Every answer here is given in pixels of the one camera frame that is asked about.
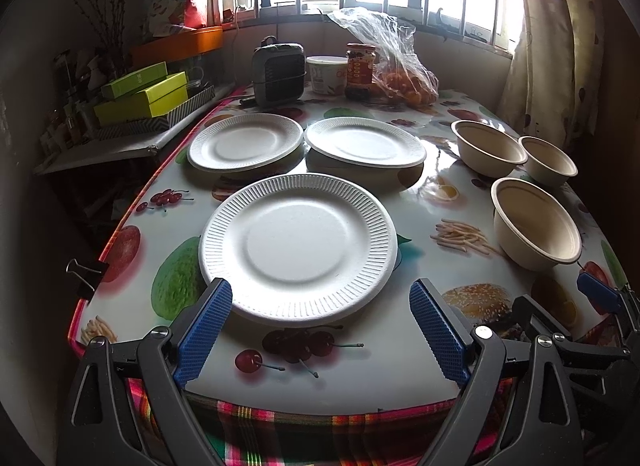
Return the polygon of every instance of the bowl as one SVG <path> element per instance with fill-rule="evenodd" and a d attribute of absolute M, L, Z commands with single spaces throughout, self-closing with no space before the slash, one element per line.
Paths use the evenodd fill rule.
<path fill-rule="evenodd" d="M 522 179 L 491 186 L 494 231 L 504 252 L 530 271 L 547 271 L 580 258 L 580 233 L 569 213 L 544 190 Z"/>
<path fill-rule="evenodd" d="M 524 169 L 540 184 L 559 188 L 569 177 L 578 175 L 574 161 L 550 142 L 524 136 L 518 143 L 529 155 Z"/>
<path fill-rule="evenodd" d="M 527 160 L 518 142 L 493 126 L 476 121 L 456 121 L 451 125 L 458 138 L 460 159 L 469 168 L 494 179 L 505 177 Z"/>
<path fill-rule="evenodd" d="M 347 84 L 347 58 L 339 56 L 309 56 L 311 87 L 316 94 L 339 96 Z"/>

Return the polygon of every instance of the clear plastic bag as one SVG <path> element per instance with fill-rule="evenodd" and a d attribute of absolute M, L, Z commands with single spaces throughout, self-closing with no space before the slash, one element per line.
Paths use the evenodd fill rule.
<path fill-rule="evenodd" d="M 438 78 L 424 68 L 414 52 L 413 25 L 364 7 L 338 9 L 329 18 L 361 42 L 376 46 L 380 60 L 373 74 L 374 96 L 404 100 L 414 108 L 438 99 Z"/>

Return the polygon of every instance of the plate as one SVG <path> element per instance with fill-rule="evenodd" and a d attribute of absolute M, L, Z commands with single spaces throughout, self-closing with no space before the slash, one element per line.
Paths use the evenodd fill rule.
<path fill-rule="evenodd" d="M 306 129 L 305 139 L 328 157 L 372 168 L 408 168 L 427 157 L 414 135 L 364 117 L 324 119 Z"/>
<path fill-rule="evenodd" d="M 189 162 L 205 171 L 251 170 L 274 162 L 302 142 L 302 126 L 273 113 L 227 117 L 191 142 Z"/>
<path fill-rule="evenodd" d="M 343 318 L 386 284 L 398 242 L 369 192 L 329 175 L 279 175 L 226 199 L 200 239 L 207 283 L 229 281 L 249 319 L 311 327 Z"/>

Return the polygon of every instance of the silver bolt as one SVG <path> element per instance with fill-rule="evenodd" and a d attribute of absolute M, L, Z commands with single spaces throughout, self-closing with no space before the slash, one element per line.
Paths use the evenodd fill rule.
<path fill-rule="evenodd" d="M 105 338 L 104 336 L 96 336 L 91 341 L 89 341 L 89 344 L 92 347 L 102 347 L 106 341 L 107 338 Z"/>
<path fill-rule="evenodd" d="M 160 325 L 159 327 L 151 329 L 151 336 L 158 340 L 165 338 L 167 334 L 169 334 L 169 327 L 163 327 Z"/>
<path fill-rule="evenodd" d="M 493 331 L 489 327 L 485 327 L 485 325 L 479 325 L 476 327 L 476 336 L 482 338 L 483 340 L 488 340 L 492 335 Z"/>
<path fill-rule="evenodd" d="M 551 338 L 543 334 L 538 336 L 536 338 L 536 341 L 538 342 L 539 345 L 542 345 L 543 347 L 546 347 L 546 348 L 549 348 L 551 345 L 553 345 L 553 343 L 551 343 Z"/>

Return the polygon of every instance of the curtain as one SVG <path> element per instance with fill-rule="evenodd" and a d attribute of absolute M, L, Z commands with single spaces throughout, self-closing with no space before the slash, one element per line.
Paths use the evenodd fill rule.
<path fill-rule="evenodd" d="M 524 0 L 524 25 L 497 115 L 570 149 L 593 132 L 602 66 L 600 0 Z"/>

